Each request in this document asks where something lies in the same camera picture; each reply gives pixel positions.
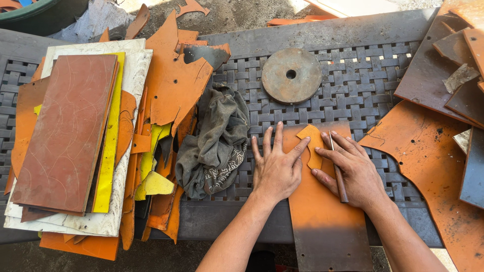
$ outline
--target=wooden handle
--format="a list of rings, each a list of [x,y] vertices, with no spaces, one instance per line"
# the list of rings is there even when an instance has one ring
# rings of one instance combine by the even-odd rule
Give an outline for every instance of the wooden handle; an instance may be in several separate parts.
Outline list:
[[[341,174],[341,169],[337,165],[334,165],[334,174],[336,175],[336,184],[338,185],[339,202],[348,203],[343,175]]]

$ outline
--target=forearm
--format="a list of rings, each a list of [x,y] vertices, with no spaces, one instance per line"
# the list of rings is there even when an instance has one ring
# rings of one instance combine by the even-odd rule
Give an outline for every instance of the forearm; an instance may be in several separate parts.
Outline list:
[[[447,271],[389,199],[366,209],[394,271]]]
[[[275,205],[274,201],[252,193],[213,242],[197,271],[245,271],[252,248]]]

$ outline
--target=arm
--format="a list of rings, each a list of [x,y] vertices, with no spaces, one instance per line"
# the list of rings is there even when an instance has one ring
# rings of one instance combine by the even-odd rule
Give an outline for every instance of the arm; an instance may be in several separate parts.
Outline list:
[[[326,133],[323,141],[331,146]],[[365,149],[351,138],[332,132],[334,151],[315,148],[321,156],[332,160],[343,172],[349,204],[363,209],[375,225],[390,266],[400,271],[447,271],[422,239],[410,227],[398,207],[387,196],[383,182]],[[336,181],[321,171],[311,173],[335,195]]]
[[[301,154],[311,140],[302,139],[288,154],[282,152],[282,122],[277,124],[271,150],[272,127],[264,133],[264,157],[257,139],[251,145],[256,167],[254,189],[237,216],[213,242],[197,271],[245,271],[250,253],[274,206],[288,198],[301,183]]]

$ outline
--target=right hand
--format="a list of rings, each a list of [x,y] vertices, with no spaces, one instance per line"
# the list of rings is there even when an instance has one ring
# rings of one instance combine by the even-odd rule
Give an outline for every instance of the right hand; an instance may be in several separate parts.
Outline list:
[[[334,151],[323,147],[316,147],[315,151],[341,168],[348,204],[366,211],[390,200],[383,187],[381,177],[365,149],[350,137],[344,138],[335,131],[332,131],[331,134]],[[331,146],[329,135],[324,132],[321,137],[327,146]],[[311,173],[333,194],[338,195],[336,180],[333,177],[320,169],[312,169]]]

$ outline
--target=left hand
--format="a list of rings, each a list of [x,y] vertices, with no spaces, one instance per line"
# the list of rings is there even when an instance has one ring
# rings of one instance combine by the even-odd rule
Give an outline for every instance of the left hand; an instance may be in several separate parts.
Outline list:
[[[262,141],[264,157],[259,153],[256,137],[253,136],[251,139],[252,152],[256,160],[253,179],[254,190],[252,193],[267,198],[273,205],[288,198],[301,183],[301,171],[303,168],[301,154],[311,141],[310,137],[306,137],[288,154],[285,154],[282,151],[283,128],[283,123],[278,122],[272,150],[272,127],[265,131]]]

